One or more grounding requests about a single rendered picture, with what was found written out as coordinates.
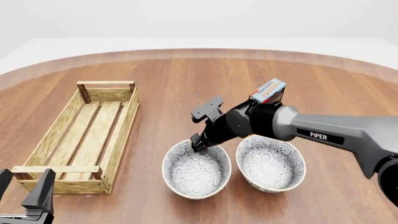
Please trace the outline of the small black plate on stalk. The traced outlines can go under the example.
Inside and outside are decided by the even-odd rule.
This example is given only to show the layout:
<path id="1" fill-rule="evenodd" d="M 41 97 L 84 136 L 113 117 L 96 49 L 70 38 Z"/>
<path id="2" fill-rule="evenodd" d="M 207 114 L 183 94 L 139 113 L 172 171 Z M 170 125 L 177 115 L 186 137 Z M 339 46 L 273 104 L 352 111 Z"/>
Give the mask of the small black plate on stalk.
<path id="1" fill-rule="evenodd" d="M 223 99 L 220 96 L 215 96 L 204 105 L 192 111 L 192 121 L 194 123 L 200 123 L 204 119 L 208 119 L 211 123 L 216 121 L 223 112 L 221 110 L 221 106 L 224 103 Z"/>

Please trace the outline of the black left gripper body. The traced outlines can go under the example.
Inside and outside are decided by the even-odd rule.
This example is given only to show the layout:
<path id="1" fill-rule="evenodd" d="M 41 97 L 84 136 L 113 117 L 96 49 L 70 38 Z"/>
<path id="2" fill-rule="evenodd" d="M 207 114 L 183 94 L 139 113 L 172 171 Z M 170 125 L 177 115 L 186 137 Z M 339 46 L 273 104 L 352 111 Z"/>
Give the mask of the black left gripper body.
<path id="1" fill-rule="evenodd" d="M 0 214 L 0 224 L 52 224 L 53 209 L 27 209 L 25 214 Z"/>

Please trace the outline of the chocolate pudding box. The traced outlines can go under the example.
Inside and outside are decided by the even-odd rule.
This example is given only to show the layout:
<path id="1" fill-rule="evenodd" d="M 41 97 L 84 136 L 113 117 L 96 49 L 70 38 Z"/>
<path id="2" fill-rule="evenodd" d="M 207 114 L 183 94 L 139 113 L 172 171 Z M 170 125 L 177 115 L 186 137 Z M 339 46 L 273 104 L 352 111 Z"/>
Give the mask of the chocolate pudding box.
<path id="1" fill-rule="evenodd" d="M 260 104 L 273 104 L 282 100 L 286 83 L 273 78 L 266 84 L 259 87 L 249 95 L 250 100 L 256 100 Z"/>

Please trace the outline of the patterned grey-white bowl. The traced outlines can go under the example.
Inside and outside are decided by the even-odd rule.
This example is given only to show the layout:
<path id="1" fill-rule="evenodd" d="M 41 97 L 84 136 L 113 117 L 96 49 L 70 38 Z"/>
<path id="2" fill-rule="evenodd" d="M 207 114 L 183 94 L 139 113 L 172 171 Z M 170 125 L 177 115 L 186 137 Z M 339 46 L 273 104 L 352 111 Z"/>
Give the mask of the patterned grey-white bowl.
<path id="1" fill-rule="evenodd" d="M 162 177 L 175 194 L 201 200 L 220 192 L 231 177 L 231 159 L 220 146 L 194 152 L 191 140 L 176 143 L 164 156 Z"/>
<path id="2" fill-rule="evenodd" d="M 306 175 L 305 160 L 292 143 L 258 135 L 239 143 L 236 163 L 251 186 L 270 194 L 297 188 Z"/>

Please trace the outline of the wooden slat tray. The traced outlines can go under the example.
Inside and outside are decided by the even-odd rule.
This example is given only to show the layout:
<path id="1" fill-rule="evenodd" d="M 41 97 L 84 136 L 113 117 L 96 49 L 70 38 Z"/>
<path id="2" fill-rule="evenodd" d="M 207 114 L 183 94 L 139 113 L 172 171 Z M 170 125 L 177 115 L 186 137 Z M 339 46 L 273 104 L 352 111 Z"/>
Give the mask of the wooden slat tray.
<path id="1" fill-rule="evenodd" d="M 110 194 L 139 94 L 133 81 L 77 82 L 77 91 L 23 166 L 12 173 L 31 192 L 52 169 L 55 194 Z"/>

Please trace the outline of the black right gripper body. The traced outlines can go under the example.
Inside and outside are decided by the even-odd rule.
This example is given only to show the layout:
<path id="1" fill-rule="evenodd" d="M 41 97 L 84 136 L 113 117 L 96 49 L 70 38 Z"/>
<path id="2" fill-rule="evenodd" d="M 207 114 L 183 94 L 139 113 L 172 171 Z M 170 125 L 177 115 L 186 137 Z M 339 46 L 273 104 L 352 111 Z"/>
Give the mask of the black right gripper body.
<path id="1" fill-rule="evenodd" d="M 201 135 L 196 133 L 191 136 L 190 140 L 192 142 L 192 149 L 207 149 L 215 145 L 213 137 L 207 133 Z"/>

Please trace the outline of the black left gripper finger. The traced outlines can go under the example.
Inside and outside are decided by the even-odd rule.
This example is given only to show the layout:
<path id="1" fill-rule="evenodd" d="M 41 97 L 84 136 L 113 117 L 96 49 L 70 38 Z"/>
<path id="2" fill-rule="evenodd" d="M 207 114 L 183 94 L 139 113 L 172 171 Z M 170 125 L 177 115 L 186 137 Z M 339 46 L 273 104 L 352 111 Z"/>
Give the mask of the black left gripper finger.
<path id="1" fill-rule="evenodd" d="M 55 172 L 46 169 L 30 194 L 22 201 L 26 214 L 53 214 L 53 188 Z"/>
<path id="2" fill-rule="evenodd" d="M 0 201 L 14 175 L 9 169 L 0 169 Z"/>

